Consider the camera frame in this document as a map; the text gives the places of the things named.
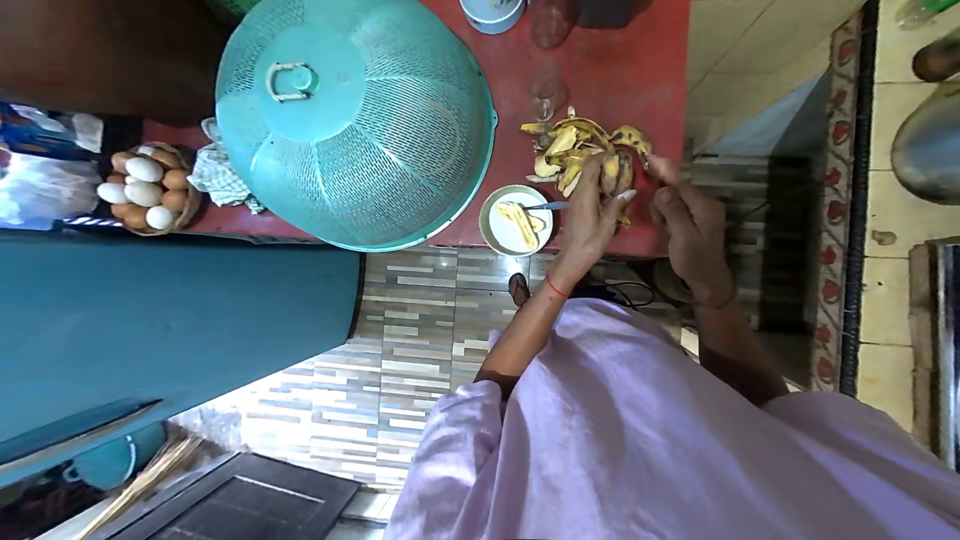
human hand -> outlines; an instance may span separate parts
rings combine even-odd
[[[724,254],[727,214],[712,199],[680,176],[667,158],[647,158],[649,173],[664,186],[654,196],[654,221],[670,233],[670,265],[686,281],[694,298],[719,305],[733,294],[733,280]]]
[[[550,282],[562,292],[573,290],[607,251],[616,233],[617,217],[636,196],[630,189],[601,204],[600,169],[608,155],[587,158],[580,182],[570,196],[561,251],[550,270]]]

egg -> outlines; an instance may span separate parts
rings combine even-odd
[[[123,223],[131,229],[143,230],[147,228],[147,209],[134,205],[127,210]]]
[[[160,203],[174,212],[183,212],[186,208],[186,189],[171,189],[163,194]]]
[[[125,186],[110,182],[97,186],[97,196],[114,205],[128,203],[130,201],[130,197],[126,195]]]
[[[137,205],[132,205],[130,203],[121,203],[119,205],[110,205],[110,213],[113,214],[113,217],[117,219],[123,219],[131,209],[140,208]]]
[[[127,161],[127,174],[144,182],[159,182],[163,178],[163,167],[150,158],[133,158]]]
[[[179,169],[183,167],[183,164],[180,163],[180,158],[178,158],[176,154],[163,150],[162,148],[144,145],[137,148],[136,153],[147,156],[148,158],[153,158],[165,165],[168,169]]]
[[[127,161],[136,158],[133,152],[117,152],[110,158],[110,165],[113,170],[120,174],[127,174]]]
[[[162,231],[174,224],[179,214],[166,207],[153,207],[147,210],[147,225]]]
[[[163,190],[159,185],[143,182],[141,180],[127,184],[123,190],[124,194],[131,203],[141,207],[155,207],[160,204],[160,197],[163,196]]]
[[[167,189],[186,189],[190,185],[190,182],[186,180],[186,171],[174,169],[167,171],[167,174],[163,175],[163,185],[165,185]]]

dish towel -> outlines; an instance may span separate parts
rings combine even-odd
[[[197,151],[197,162],[187,180],[200,191],[209,193],[210,199],[218,207],[247,205],[253,213],[260,213],[267,209],[256,200],[247,185],[233,170],[223,139],[220,137],[216,118],[207,118],[200,123],[200,126],[213,143]]]

turquoise plastic food cover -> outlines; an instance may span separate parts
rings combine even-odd
[[[347,249],[423,242],[490,164],[487,81],[417,0],[263,0],[230,37],[216,94],[230,162],[256,198]]]

person's left hand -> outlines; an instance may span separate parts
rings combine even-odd
[[[573,290],[607,251],[616,233],[617,217],[636,196],[636,191],[630,189],[600,203],[600,169],[608,155],[587,158],[580,182],[570,197],[561,251],[550,270],[550,282],[563,293]]]

